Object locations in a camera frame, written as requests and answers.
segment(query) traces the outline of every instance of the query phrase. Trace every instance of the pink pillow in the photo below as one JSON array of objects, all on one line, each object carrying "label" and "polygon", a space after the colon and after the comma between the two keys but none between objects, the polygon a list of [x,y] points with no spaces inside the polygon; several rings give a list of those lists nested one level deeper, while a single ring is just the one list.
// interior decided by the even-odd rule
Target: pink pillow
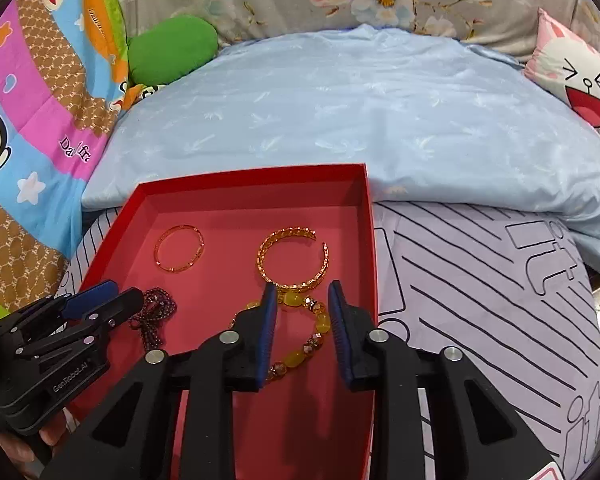
[{"label": "pink pillow", "polygon": [[600,131],[600,53],[543,9],[524,72]]}]

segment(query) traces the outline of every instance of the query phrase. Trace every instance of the jewelry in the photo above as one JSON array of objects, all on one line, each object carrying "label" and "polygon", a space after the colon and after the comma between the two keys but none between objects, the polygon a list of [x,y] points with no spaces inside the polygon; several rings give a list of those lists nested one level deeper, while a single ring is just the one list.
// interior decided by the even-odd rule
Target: jewelry
[{"label": "jewelry", "polygon": [[[326,313],[326,309],[323,303],[320,301],[314,300],[310,296],[307,296],[302,299],[302,296],[296,294],[295,292],[286,292],[283,294],[283,302],[288,306],[304,306],[310,312],[315,314],[315,326],[314,333],[312,336],[302,345],[302,349],[294,350],[289,352],[282,361],[274,362],[267,372],[267,383],[271,381],[281,379],[286,375],[286,372],[290,368],[297,368],[301,365],[307,358],[314,355],[314,352],[317,351],[324,342],[324,336],[331,330],[331,320],[329,319],[329,315]],[[248,303],[244,310],[248,310],[250,308],[255,308],[259,306],[260,303],[257,301],[252,301]],[[229,329],[234,327],[235,317],[229,325]]]},{"label": "jewelry", "polygon": [[[193,229],[196,232],[196,234],[198,235],[198,240],[200,240],[200,246],[198,247],[198,250],[196,251],[196,255],[193,257],[193,259],[191,261],[187,262],[186,264],[184,264],[181,267],[163,267],[162,264],[160,263],[160,260],[158,259],[158,249],[160,249],[160,245],[162,244],[162,242],[164,241],[164,239],[167,236],[169,236],[170,234],[172,234],[176,231],[180,231],[182,229]],[[189,224],[176,225],[174,227],[167,229],[162,234],[162,236],[160,236],[160,238],[158,238],[158,241],[155,243],[155,245],[154,245],[154,262],[158,267],[160,267],[163,270],[166,270],[167,272],[182,272],[183,270],[189,269],[189,267],[191,267],[199,259],[199,257],[202,255],[202,251],[204,248],[205,248],[205,240],[202,237],[202,233],[200,232],[200,229],[198,229],[197,227],[195,227],[193,225],[189,225]]]},{"label": "jewelry", "polygon": [[327,272],[327,268],[329,267],[329,249],[327,248],[327,244],[322,244],[322,252],[324,252],[324,261],[322,262],[322,267],[318,271],[318,273],[312,277],[308,282],[302,282],[297,285],[283,285],[278,282],[274,282],[267,273],[264,271],[262,264],[264,263],[264,256],[267,254],[269,248],[282,238],[287,238],[289,236],[301,236],[304,238],[309,238],[311,240],[315,240],[315,231],[311,231],[308,228],[302,227],[288,227],[286,229],[279,229],[271,233],[269,236],[265,238],[263,243],[260,245],[260,249],[258,250],[258,259],[256,260],[256,266],[258,267],[258,272],[262,276],[262,279],[267,283],[273,283],[278,289],[278,303],[280,301],[280,294],[288,291],[293,292],[307,292],[312,290],[313,288],[320,285],[320,282],[324,278],[325,273]]},{"label": "jewelry", "polygon": [[173,316],[177,308],[171,295],[160,287],[150,288],[144,293],[142,309],[129,318],[129,326],[140,331],[145,352],[163,345],[158,328],[165,319]]}]

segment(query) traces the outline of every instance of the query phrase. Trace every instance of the white sticker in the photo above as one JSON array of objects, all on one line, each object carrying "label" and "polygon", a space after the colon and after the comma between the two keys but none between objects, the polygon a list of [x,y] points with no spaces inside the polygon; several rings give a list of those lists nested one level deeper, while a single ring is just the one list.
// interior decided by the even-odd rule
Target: white sticker
[{"label": "white sticker", "polygon": [[564,480],[557,463],[550,462],[529,480]]}]

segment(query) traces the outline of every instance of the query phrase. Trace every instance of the red box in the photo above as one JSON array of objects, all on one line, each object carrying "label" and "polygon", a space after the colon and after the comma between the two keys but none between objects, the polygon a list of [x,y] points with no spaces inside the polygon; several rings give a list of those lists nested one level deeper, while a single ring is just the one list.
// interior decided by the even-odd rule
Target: red box
[{"label": "red box", "polygon": [[[174,225],[192,224],[205,240],[202,257],[171,274],[154,263],[154,246]],[[330,264],[324,281],[309,294],[327,301],[327,288],[340,280],[347,301],[377,320],[376,258],[368,182],[364,165],[301,166],[187,176],[140,184],[120,212],[96,254],[82,289],[115,280],[120,289],[160,286],[178,310],[165,323],[164,349],[176,354],[197,348],[227,329],[250,301],[259,300],[264,280],[256,254],[271,232],[299,226],[315,230],[317,241],[287,238],[267,253],[272,279],[298,283]],[[160,248],[165,265],[189,261],[198,247],[191,230],[177,231]],[[272,361],[301,347],[314,316],[281,307]],[[112,332],[110,370],[74,402],[84,416],[143,355],[141,338],[128,324]],[[372,395],[348,392],[337,370],[333,338],[301,367],[254,394],[234,395],[234,441],[238,480],[349,480],[362,478],[368,459]],[[174,468],[180,455],[179,429]]]}]

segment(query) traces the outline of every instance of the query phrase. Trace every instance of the colorful blanket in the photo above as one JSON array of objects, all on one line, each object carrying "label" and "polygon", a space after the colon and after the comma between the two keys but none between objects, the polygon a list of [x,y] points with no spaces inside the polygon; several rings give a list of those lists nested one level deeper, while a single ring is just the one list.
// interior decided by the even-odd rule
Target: colorful blanket
[{"label": "colorful blanket", "polygon": [[125,105],[117,0],[13,0],[0,17],[0,305],[58,288],[80,197]]}]

